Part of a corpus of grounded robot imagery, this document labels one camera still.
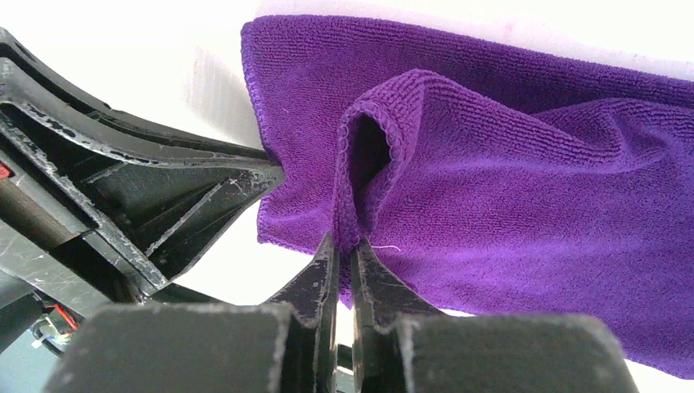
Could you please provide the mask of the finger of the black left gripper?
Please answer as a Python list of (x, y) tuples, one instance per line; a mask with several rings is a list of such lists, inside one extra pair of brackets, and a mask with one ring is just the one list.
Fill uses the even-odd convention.
[(1, 103), (90, 151), (137, 165), (267, 169), (262, 150), (205, 138), (110, 108), (1, 31)]
[(125, 236), (122, 256), (147, 295), (190, 270), (246, 209), (284, 179), (258, 168), (156, 168), (119, 164), (88, 176), (82, 192)]

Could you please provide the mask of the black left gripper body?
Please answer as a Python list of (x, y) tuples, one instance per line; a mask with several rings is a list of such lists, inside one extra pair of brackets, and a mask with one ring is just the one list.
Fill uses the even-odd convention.
[(94, 192), (79, 181), (112, 162), (20, 108), (1, 105), (1, 269), (81, 317), (110, 303), (139, 305), (138, 273), (101, 234)]

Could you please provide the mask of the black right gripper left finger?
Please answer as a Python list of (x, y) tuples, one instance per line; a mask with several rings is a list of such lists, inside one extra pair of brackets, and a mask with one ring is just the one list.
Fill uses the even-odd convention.
[(336, 391), (336, 306), (340, 252), (326, 233), (313, 258), (266, 300), (292, 312), (284, 343), (281, 392)]

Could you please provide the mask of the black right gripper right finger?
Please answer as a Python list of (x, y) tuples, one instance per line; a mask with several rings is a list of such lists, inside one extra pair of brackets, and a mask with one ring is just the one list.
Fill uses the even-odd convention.
[(402, 317), (438, 316), (443, 312), (421, 298), (376, 256), (363, 238), (350, 252), (352, 345), (357, 392), (405, 392), (396, 323)]

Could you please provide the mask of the purple towel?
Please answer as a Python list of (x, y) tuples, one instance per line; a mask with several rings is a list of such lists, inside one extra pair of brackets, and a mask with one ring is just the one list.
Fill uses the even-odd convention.
[(581, 313), (693, 377), (693, 84), (387, 20), (244, 25), (285, 182), (258, 238), (361, 239), (468, 314)]

